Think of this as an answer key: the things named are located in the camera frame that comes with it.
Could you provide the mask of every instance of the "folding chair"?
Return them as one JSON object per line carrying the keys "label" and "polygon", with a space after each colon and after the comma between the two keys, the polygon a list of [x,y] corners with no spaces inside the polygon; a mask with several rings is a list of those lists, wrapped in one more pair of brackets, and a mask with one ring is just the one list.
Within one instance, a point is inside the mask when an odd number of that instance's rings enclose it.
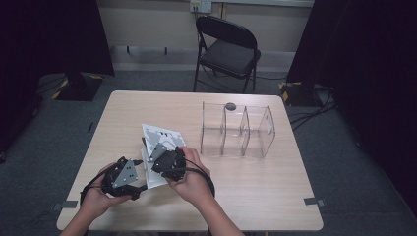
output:
{"label": "folding chair", "polygon": [[[245,93],[253,71],[255,89],[257,62],[261,57],[261,51],[258,50],[254,35],[242,26],[212,16],[197,18],[196,27],[200,41],[193,91],[196,91],[197,82],[210,86],[198,79],[200,65],[211,68],[214,73],[220,72],[245,80],[242,93]],[[215,39],[215,43],[210,47],[205,41],[207,36]]]}

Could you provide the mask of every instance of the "person's right hand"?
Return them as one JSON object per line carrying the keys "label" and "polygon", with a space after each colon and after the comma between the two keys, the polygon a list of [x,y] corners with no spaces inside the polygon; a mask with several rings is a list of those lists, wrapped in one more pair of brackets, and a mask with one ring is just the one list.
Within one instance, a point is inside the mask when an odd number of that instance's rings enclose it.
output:
{"label": "person's right hand", "polygon": [[[202,164],[199,154],[195,149],[188,147],[179,148],[184,151],[187,160],[193,161],[209,176],[209,170]],[[199,169],[190,161],[187,161],[188,168]],[[168,181],[169,186],[174,189],[181,198],[194,206],[204,202],[207,198],[213,198],[208,183],[205,178],[198,173],[186,171],[184,178],[178,182],[171,179],[166,180]]]}

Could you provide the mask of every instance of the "white wall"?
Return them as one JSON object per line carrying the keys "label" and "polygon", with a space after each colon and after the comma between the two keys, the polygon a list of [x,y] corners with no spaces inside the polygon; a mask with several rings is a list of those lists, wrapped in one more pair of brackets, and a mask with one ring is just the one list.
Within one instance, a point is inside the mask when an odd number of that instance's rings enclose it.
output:
{"label": "white wall", "polygon": [[[248,2],[250,0],[228,0]],[[310,15],[311,0],[263,0],[258,4],[212,3],[211,15],[241,24],[257,38],[261,50],[297,50]],[[189,1],[97,0],[109,45],[197,47],[195,15]]]}

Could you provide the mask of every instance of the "clear acrylic box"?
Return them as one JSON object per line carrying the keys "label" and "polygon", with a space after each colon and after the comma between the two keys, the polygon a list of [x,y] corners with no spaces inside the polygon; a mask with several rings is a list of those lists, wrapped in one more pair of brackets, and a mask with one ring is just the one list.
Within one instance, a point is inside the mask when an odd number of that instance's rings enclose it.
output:
{"label": "clear acrylic box", "polygon": [[274,138],[269,106],[203,102],[201,154],[264,157]]}

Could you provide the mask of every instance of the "wrist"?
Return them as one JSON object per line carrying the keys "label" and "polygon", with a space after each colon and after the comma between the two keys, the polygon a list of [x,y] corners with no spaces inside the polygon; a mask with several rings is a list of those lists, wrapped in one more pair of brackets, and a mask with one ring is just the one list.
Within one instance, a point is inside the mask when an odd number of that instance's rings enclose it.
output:
{"label": "wrist", "polygon": [[212,206],[216,204],[217,204],[217,201],[212,195],[206,195],[206,196],[200,197],[192,203],[192,205],[197,210],[202,210],[204,207],[208,207],[208,206]]}

